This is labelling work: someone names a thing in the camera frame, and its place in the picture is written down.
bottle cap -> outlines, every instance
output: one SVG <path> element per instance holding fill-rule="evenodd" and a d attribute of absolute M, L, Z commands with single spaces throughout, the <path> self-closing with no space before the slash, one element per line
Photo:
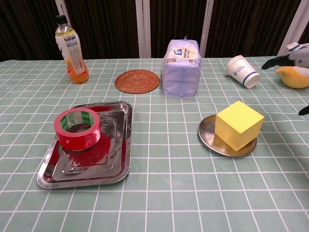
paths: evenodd
<path fill-rule="evenodd" d="M 56 23 L 57 24 L 68 23 L 66 16 L 65 15 L 57 15 L 56 16 Z"/>

stainless steel tray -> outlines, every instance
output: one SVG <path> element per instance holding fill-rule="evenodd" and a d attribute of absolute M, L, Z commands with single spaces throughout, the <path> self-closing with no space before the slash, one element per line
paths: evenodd
<path fill-rule="evenodd" d="M 242 149 L 234 151 L 214 133 L 215 123 L 216 115 L 211 115 L 204 118 L 198 126 L 198 135 L 200 139 L 211 150 L 225 156 L 241 157 L 249 154 L 255 149 L 257 138 L 253 139 Z"/>
<path fill-rule="evenodd" d="M 111 184 L 130 169 L 132 107 L 124 101 L 79 105 L 97 112 L 101 137 L 83 151 L 64 149 L 57 138 L 50 145 L 37 181 L 46 189 Z"/>

woven coaster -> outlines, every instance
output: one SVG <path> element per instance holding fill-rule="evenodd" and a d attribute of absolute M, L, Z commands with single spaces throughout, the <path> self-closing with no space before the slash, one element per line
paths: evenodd
<path fill-rule="evenodd" d="M 115 87 L 124 93 L 147 93 L 160 84 L 159 77 L 147 70 L 130 70 L 115 80 Z"/>

green checkered tablecloth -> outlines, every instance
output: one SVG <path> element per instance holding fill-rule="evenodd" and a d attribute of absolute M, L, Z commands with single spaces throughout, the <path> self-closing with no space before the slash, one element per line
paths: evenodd
<path fill-rule="evenodd" d="M 162 85 L 140 95 L 114 81 L 131 69 L 161 77 L 162 59 L 87 60 L 90 79 L 70 82 L 63 61 L 0 63 L 0 231 L 307 232 L 309 88 L 285 86 L 268 58 L 248 58 L 260 84 L 225 76 L 228 58 L 205 58 L 195 97 L 166 97 Z M 53 121 L 85 103 L 133 107 L 131 169 L 108 186 L 45 190 L 36 176 Z M 265 116 L 256 149 L 227 158 L 197 137 L 200 121 L 240 100 Z"/>

packaged bread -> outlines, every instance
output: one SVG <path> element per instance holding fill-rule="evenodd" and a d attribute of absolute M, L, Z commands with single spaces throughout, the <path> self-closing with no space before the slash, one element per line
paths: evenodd
<path fill-rule="evenodd" d="M 201 74 L 201 56 L 195 40 L 171 40 L 164 56 L 162 85 L 168 96 L 192 97 Z"/>

